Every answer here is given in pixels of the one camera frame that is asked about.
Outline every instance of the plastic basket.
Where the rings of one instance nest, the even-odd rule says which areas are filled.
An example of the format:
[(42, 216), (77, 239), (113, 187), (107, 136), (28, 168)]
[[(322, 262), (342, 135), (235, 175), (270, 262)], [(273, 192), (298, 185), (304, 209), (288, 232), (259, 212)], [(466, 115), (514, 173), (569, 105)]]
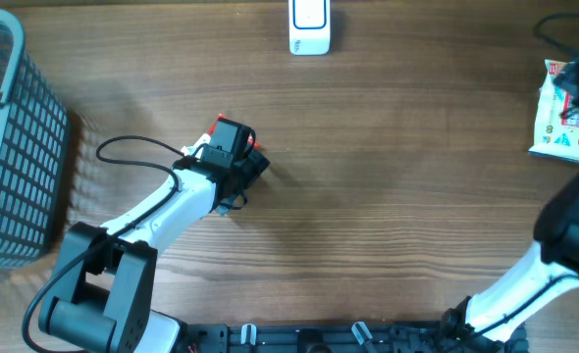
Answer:
[(71, 130), (24, 44), (20, 22), (0, 10), (0, 268), (47, 251)]

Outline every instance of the wooden surface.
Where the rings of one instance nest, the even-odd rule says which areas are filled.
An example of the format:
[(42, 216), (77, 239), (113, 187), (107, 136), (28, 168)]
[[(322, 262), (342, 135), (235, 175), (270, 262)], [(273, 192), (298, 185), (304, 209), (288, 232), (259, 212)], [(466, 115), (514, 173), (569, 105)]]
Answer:
[[(256, 129), (271, 168), (244, 210), (197, 222), (159, 260), (153, 308), (264, 325), (437, 319), (514, 264), (578, 171), (527, 154), (543, 60), (568, 59), (530, 28), (571, 6), (336, 4), (323, 57), (290, 54), (285, 3), (14, 13), (79, 129), (67, 227), (115, 218), (165, 179), (97, 162), (104, 139), (181, 147), (220, 112)], [(175, 158), (140, 142), (109, 153)], [(55, 258), (0, 271), (0, 352), (26, 351), (21, 319)], [(579, 352), (579, 290), (528, 328), (532, 352)]]

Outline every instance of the plastic packet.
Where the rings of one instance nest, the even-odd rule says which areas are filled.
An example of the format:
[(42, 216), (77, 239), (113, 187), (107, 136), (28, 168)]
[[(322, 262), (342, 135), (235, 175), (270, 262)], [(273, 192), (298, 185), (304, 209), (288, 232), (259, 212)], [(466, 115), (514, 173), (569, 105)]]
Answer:
[(571, 96), (553, 85), (566, 63), (546, 60), (545, 65), (547, 76), (538, 101), (534, 146), (529, 152), (579, 163), (579, 109), (572, 109)]

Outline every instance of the wood grain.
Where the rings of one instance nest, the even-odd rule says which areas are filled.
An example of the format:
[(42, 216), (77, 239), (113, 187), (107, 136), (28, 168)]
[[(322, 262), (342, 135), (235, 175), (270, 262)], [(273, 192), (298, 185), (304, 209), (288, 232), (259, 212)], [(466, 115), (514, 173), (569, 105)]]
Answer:
[[(180, 147), (220, 112), (257, 130), (271, 168), (244, 210), (194, 224), (159, 260), (153, 308), (264, 325), (437, 319), (514, 264), (542, 205), (579, 170), (527, 155), (543, 61), (569, 59), (530, 29), (579, 2), (568, 7), (336, 3), (322, 57), (290, 54), (285, 3), (14, 13), (79, 126), (66, 227), (117, 217), (165, 179), (97, 162), (104, 139)], [(108, 153), (174, 160), (142, 143)], [(0, 271), (0, 352), (26, 351), (21, 318), (55, 259)], [(532, 352), (579, 352), (579, 290), (528, 327)]]

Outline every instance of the white box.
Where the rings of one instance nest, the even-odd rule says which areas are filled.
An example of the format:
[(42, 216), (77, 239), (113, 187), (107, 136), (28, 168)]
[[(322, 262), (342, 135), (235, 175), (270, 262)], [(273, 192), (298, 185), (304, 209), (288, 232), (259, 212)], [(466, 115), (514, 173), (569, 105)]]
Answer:
[(323, 55), (331, 44), (331, 0), (288, 0), (289, 50)]

